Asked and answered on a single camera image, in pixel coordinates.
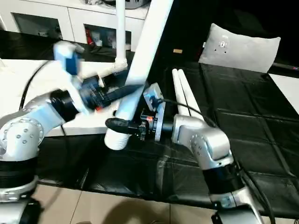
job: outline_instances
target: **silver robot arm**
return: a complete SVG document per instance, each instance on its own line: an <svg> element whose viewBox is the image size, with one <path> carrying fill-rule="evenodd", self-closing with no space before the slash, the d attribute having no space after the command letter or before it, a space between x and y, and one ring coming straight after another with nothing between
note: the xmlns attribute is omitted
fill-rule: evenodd
<svg viewBox="0 0 299 224"><path fill-rule="evenodd" d="M263 224L240 176L227 135L199 118L177 114L173 121L165 121L165 101L157 83L146 89L143 96L151 113L141 113L141 124L111 118L106 126L116 132L135 134L141 140L150 137L160 141L161 134L171 133L174 143L193 153L203 172L210 200L217 210L212 216L214 224Z"/></svg>
<svg viewBox="0 0 299 224"><path fill-rule="evenodd" d="M218 210L212 217L215 224L263 224L222 130L201 119L177 114L172 141L189 148L202 169L211 202Z"/></svg>
<svg viewBox="0 0 299 224"><path fill-rule="evenodd" d="M38 146L50 130L141 88L127 85L110 91L99 85L97 75L80 79L76 48L67 42L54 46L55 58L69 75L67 91L36 97L24 109L0 118L0 223L38 223L42 208L31 196L38 181Z"/></svg>
<svg viewBox="0 0 299 224"><path fill-rule="evenodd" d="M46 95L0 119L0 223L37 223L41 206L31 195L38 181L38 145L63 123Z"/></svg>

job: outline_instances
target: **white pvc pipe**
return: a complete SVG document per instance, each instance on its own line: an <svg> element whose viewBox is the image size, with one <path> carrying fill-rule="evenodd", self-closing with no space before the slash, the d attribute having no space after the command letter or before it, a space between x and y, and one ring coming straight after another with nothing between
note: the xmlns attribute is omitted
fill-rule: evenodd
<svg viewBox="0 0 299 224"><path fill-rule="evenodd" d="M182 84L181 84L181 81L179 78L178 70L176 70L176 69L172 70L172 78L173 78L173 84L174 84L174 91L176 92L177 102L187 105L183 87L182 87ZM184 106L178 106L178 113L180 115L190 116L188 108L184 107Z"/></svg>
<svg viewBox="0 0 299 224"><path fill-rule="evenodd" d="M126 59L126 2L125 0L116 1L116 16L117 16L117 29L116 29L116 58L115 63L111 63L108 68L98 71L97 74L100 78L109 76L113 73L126 70L128 68Z"/></svg>
<svg viewBox="0 0 299 224"><path fill-rule="evenodd" d="M184 91L185 99L187 101L187 105L190 106L190 107L193 107L195 110L200 111L200 109L198 107L198 104L196 102L196 99L195 99L195 97L193 95L193 92L192 92L192 90L190 88L190 85L189 85L189 83L187 81L187 78L185 76L184 71L181 70L181 69L179 69L178 70L178 76L179 76L179 79L181 81L181 85L183 87L183 91ZM204 120L204 118L200 114L196 113L193 110L190 110L190 115L192 117Z"/></svg>
<svg viewBox="0 0 299 224"><path fill-rule="evenodd" d="M126 2L125 0L116 0L116 59L115 62L126 62Z"/></svg>
<svg viewBox="0 0 299 224"><path fill-rule="evenodd" d="M173 0L153 0L144 22L139 43L132 61L126 84L144 84L153 63ZM116 117L131 120L135 114L143 88L121 100ZM123 149L129 135L107 129L105 144L113 150Z"/></svg>

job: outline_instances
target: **white pillow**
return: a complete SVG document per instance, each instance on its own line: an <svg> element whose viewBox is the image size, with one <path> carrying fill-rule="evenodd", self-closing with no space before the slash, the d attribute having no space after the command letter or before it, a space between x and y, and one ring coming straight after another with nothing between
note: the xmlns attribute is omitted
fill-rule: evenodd
<svg viewBox="0 0 299 224"><path fill-rule="evenodd" d="M274 62L280 39L233 34L212 23L199 62L266 73Z"/></svg>

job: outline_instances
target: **tile floor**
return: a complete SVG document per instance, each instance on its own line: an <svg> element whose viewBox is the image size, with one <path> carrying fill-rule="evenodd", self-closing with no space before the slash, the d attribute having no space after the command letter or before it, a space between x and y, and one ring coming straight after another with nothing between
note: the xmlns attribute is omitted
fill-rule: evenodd
<svg viewBox="0 0 299 224"><path fill-rule="evenodd" d="M34 197L44 206L58 188L39 185ZM61 194L43 214L40 224L212 224L213 210L185 205L145 201L72 189ZM263 217L265 224L270 224ZM277 224L293 224L277 219Z"/></svg>

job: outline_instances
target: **cable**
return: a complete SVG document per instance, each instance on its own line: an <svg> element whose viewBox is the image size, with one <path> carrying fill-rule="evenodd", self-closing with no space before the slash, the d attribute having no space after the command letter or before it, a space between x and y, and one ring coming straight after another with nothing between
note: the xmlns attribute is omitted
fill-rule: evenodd
<svg viewBox="0 0 299 224"><path fill-rule="evenodd" d="M184 106L184 107L186 107L186 108L188 108L188 109L190 109L190 110L192 110L192 111L194 111L194 112L200 114L200 115L204 118L204 120L205 120L207 123L209 122L208 124L209 124L210 126L212 126L212 127L218 127L218 126L216 125L216 123L215 123L212 119L210 119L208 116L203 115L200 111L198 111L198 110L196 110L196 109L194 109L194 108L192 108L192 107L190 107L190 106L188 106L188 105L185 105L185 104L182 104L182 103L179 103L179 102L177 102L177 101L170 100L170 99L161 99L161 100L158 101L159 104L162 103L162 102L171 103L171 104L179 105L179 106ZM274 213L273 213L273 209L272 209L272 207L271 207L271 205L270 205L270 202L269 202L269 200L268 200L266 194L262 191L262 189L261 189L261 188L259 187L259 185L257 184L256 180L255 180L255 179L252 177L252 175L251 175L251 174L250 174L250 173L243 167L243 165L236 159L235 156L234 156L234 158L235 158L237 164L239 165L240 169L241 169L241 170L244 172L244 174L250 179L250 181L253 183L254 187L257 189L259 195L257 195L253 190L252 190L252 192L256 195L256 197L257 197L258 199L260 198L260 199L262 200L262 206L263 206L264 209L268 212L271 224L276 224L275 216L274 216ZM244 182L247 184L247 186L250 188L250 183L249 183L249 181L248 181L246 178L244 178L244 176L243 176L242 179L243 179Z"/></svg>
<svg viewBox="0 0 299 224"><path fill-rule="evenodd" d="M47 65L49 62L51 61L45 61L43 64L41 64L41 66L33 73L33 75L30 77L30 79L27 81L26 83L26 86L23 90L23 93L22 93L22 98L21 98L21 102L20 102L20 106L19 106L19 110L23 109L24 107L24 103L25 103L25 99L26 99L26 95L27 95L27 92L28 92L28 89L30 87L30 84L33 80L33 78L37 75L37 73L45 66ZM66 138L66 132L65 132L65 129L64 127L61 125L61 130L62 130L62 133L64 135L64 140L65 140L65 148L66 148L66 159L65 159L65 164L64 164L64 169L63 170L68 170L68 166L69 166L69 157L70 157L70 151L71 151L71 148L70 148L70 143L68 141L68 139ZM51 197L51 199L48 201L48 203L43 207L43 212L45 212L47 209L49 209L53 203L57 200L57 198L59 197L60 193L62 191L62 188L58 188L54 195Z"/></svg>
<svg viewBox="0 0 299 224"><path fill-rule="evenodd" d="M262 206L264 207L264 209L266 210L266 212L268 212L269 218L270 218L270 222L271 224L275 224L275 216L273 213L273 209L270 205L270 202L266 196L266 194L263 192L263 190L260 188L260 186L258 185L258 183L256 182L256 180L252 177L252 175L250 174L250 172L248 172L243 165L240 163L240 161L237 161L237 164L239 165L241 171L244 172L244 174L250 179L250 181L253 183L254 187L257 189L259 195L260 195L260 200L262 200ZM249 181L243 176L242 178L244 180L244 182L247 184L247 186L250 188L250 183Z"/></svg>
<svg viewBox="0 0 299 224"><path fill-rule="evenodd" d="M190 107L190 106L185 105L185 104L181 104L181 103L179 103L179 102L177 102L177 101L173 101L173 100L170 100L170 99L161 99L161 100L158 101L159 104L162 103L162 102L166 102L166 103L171 103L171 104L175 104L175 105L179 105L179 106L187 107L189 110L192 110L192 111L194 111L194 112L200 114L200 115L204 118L204 120L209 124L209 126L212 126L212 127L218 127L218 126L216 125L216 123L215 123L212 119L210 119L210 118L209 118L208 116L206 116L206 115L203 115L202 112L200 112L200 111L194 109L193 107Z"/></svg>
<svg viewBox="0 0 299 224"><path fill-rule="evenodd" d="M31 78L27 81L25 89L23 90L23 93L22 93L22 98L21 98L19 110L23 109L23 107L24 107L25 98L26 98L26 95L27 95L27 92L28 92L28 88L29 88L29 86L30 86L33 78L49 62L51 62L51 61L45 61L44 63L42 63L41 66L38 67L38 69L33 73L33 75L31 76Z"/></svg>

